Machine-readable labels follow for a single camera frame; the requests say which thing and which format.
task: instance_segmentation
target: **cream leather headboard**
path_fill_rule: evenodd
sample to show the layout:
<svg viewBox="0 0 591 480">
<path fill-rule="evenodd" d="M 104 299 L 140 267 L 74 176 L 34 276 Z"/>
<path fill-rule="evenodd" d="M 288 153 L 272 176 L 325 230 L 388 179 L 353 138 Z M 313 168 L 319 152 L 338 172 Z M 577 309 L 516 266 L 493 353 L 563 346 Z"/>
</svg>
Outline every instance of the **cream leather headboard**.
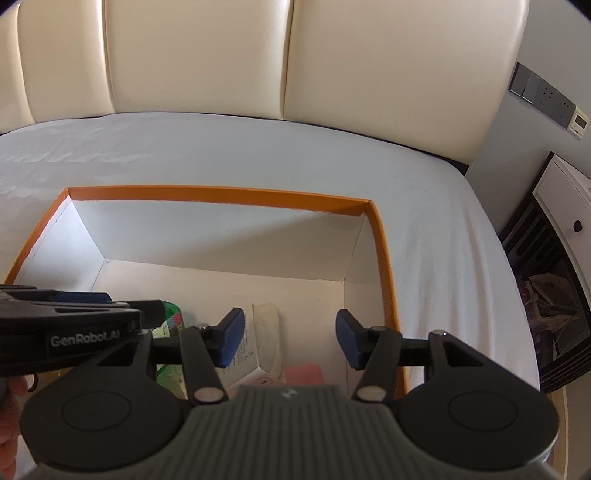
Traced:
<svg viewBox="0 0 591 480">
<path fill-rule="evenodd" d="M 0 132 L 116 112 L 305 122 L 470 164 L 528 0 L 22 0 Z"/>
</svg>

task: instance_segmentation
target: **pink object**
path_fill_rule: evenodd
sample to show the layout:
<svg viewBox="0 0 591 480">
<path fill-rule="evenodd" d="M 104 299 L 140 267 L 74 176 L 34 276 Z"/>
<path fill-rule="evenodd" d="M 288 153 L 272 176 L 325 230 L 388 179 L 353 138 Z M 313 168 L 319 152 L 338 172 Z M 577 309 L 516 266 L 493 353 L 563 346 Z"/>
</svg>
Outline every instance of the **pink object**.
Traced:
<svg viewBox="0 0 591 480">
<path fill-rule="evenodd" d="M 305 364 L 285 369 L 288 385 L 324 385 L 324 375 L 316 364 Z"/>
</svg>

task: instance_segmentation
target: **blue gripper pad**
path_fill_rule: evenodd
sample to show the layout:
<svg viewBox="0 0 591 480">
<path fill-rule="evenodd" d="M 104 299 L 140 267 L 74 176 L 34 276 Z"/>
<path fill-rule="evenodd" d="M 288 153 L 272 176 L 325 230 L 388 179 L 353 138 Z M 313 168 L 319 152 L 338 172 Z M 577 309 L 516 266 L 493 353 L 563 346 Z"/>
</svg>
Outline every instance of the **blue gripper pad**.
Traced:
<svg viewBox="0 0 591 480">
<path fill-rule="evenodd" d="M 367 336 L 367 329 L 349 313 L 348 310 L 339 310 L 336 314 L 336 339 L 340 349 L 345 354 L 351 368 L 363 370 L 368 362 L 369 355 L 360 348 L 360 343 Z"/>
<path fill-rule="evenodd" d="M 63 303 L 110 303 L 111 297 L 108 293 L 94 291 L 62 291 L 56 295 L 54 301 Z"/>
<path fill-rule="evenodd" d="M 216 367 L 226 368 L 238 350 L 244 336 L 244 311 L 234 308 L 217 324 L 216 330 L 222 333 L 222 346 L 219 350 L 219 362 Z"/>
</svg>

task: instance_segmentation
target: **human hand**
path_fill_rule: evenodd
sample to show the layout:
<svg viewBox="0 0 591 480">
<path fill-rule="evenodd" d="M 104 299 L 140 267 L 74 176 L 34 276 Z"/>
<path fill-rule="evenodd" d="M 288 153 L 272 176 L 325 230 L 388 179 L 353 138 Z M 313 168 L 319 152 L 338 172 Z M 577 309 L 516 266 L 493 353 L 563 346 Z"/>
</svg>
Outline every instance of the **human hand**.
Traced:
<svg viewBox="0 0 591 480">
<path fill-rule="evenodd" d="M 17 468 L 17 441 L 21 431 L 19 420 L 21 407 L 15 395 L 27 393 L 27 381 L 24 377 L 11 378 L 8 391 L 0 406 L 0 470 L 7 478 L 14 477 Z"/>
</svg>

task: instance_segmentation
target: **wall socket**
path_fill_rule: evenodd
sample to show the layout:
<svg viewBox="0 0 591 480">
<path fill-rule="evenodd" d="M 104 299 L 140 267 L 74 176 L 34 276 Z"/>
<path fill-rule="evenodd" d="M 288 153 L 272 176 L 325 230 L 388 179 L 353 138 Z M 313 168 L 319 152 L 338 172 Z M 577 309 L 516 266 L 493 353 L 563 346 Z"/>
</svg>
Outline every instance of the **wall socket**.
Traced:
<svg viewBox="0 0 591 480">
<path fill-rule="evenodd" d="M 521 63 L 515 67 L 509 90 L 535 106 L 563 128 L 568 128 L 576 105 Z"/>
</svg>

